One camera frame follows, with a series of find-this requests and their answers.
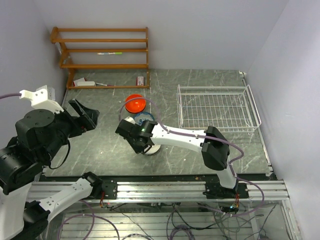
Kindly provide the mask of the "red white small box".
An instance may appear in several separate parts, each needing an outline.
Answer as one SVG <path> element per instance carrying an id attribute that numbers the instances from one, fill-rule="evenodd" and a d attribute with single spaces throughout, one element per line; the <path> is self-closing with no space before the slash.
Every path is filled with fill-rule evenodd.
<path id="1" fill-rule="evenodd" d="M 138 76 L 136 78 L 136 85 L 137 86 L 144 86 L 145 85 L 143 76 Z"/>

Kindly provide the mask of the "blue patterned white bowl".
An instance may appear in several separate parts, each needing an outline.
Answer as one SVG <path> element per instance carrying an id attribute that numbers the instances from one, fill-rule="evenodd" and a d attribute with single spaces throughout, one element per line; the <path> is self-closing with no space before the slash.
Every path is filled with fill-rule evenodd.
<path id="1" fill-rule="evenodd" d="M 142 112 L 137 113 L 136 115 L 133 116 L 133 119 L 134 119 L 135 123 L 140 125 L 140 126 L 146 120 L 155 121 L 154 116 L 151 113 L 147 112 L 147 111 L 142 111 Z"/>

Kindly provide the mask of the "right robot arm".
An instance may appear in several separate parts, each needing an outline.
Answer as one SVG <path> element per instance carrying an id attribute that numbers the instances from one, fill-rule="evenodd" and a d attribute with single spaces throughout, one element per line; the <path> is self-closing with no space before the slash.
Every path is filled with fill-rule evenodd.
<path id="1" fill-rule="evenodd" d="M 213 195 L 231 198 L 238 192 L 238 180 L 229 166 L 230 146 L 216 127 L 187 130 L 150 120 L 139 125 L 127 117 L 119 122 L 115 133 L 123 137 L 136 154 L 157 151 L 162 145 L 200 153 L 204 165 L 215 171 L 218 177 L 219 187 Z"/>

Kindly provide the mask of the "white flat box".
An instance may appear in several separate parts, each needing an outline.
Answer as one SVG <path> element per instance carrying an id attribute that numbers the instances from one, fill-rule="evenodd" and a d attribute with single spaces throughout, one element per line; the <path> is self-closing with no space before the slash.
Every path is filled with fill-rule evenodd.
<path id="1" fill-rule="evenodd" d="M 94 81 L 86 80 L 84 77 L 76 79 L 72 82 L 74 87 L 95 87 L 96 83 Z"/>

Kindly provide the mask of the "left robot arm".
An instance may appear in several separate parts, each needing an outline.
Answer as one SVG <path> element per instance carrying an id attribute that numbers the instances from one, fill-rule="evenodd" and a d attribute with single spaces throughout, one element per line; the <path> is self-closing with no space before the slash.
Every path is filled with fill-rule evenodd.
<path id="1" fill-rule="evenodd" d="M 17 135 L 0 151 L 0 237 L 3 240 L 33 240 L 50 221 L 74 203 L 98 198 L 103 181 L 94 173 L 84 173 L 74 184 L 39 201 L 27 201 L 35 177 L 50 166 L 62 146 L 97 126 L 99 111 L 76 99 L 56 113 L 47 109 L 28 112 L 15 124 Z"/>

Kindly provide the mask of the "green white pen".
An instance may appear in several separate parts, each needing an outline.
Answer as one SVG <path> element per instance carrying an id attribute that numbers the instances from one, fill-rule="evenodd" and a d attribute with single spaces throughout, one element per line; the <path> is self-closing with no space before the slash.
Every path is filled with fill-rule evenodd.
<path id="1" fill-rule="evenodd" d="M 122 52 L 98 52 L 97 55 L 99 56 L 107 56 L 107 55 L 122 55 Z"/>

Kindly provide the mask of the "aluminium rail frame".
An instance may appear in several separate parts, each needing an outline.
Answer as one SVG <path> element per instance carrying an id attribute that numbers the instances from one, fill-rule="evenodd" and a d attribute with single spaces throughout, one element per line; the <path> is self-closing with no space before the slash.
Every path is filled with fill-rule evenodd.
<path id="1" fill-rule="evenodd" d="M 105 178 L 105 194 L 69 206 L 44 240 L 299 240 L 282 180 L 249 175 L 237 197 L 213 175 Z"/>

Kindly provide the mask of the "orange bowl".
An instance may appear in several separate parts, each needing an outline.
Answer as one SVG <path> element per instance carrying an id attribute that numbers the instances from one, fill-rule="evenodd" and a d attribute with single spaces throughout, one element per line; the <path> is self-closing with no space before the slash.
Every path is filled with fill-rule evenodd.
<path id="1" fill-rule="evenodd" d="M 146 107 L 146 100 L 140 94 L 131 94 L 125 99 L 125 109 L 132 114 L 142 112 Z"/>

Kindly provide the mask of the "white corner bracket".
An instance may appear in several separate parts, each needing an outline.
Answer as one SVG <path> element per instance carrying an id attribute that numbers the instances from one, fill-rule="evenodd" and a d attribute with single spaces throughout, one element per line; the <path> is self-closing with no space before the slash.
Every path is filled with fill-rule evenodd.
<path id="1" fill-rule="evenodd" d="M 240 74 L 243 78 L 245 78 L 245 77 L 247 76 L 247 73 L 246 73 L 246 72 L 243 72 L 243 71 L 239 71 L 239 74 Z"/>

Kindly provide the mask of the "white ribbed bowl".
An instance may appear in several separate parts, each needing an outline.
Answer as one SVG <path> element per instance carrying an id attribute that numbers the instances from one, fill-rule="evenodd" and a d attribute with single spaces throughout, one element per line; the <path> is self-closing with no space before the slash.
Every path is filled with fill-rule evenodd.
<path id="1" fill-rule="evenodd" d="M 150 145 L 148 146 L 143 152 L 143 155 L 154 155 L 156 154 L 161 148 L 161 145 L 156 144 L 156 145 Z"/>

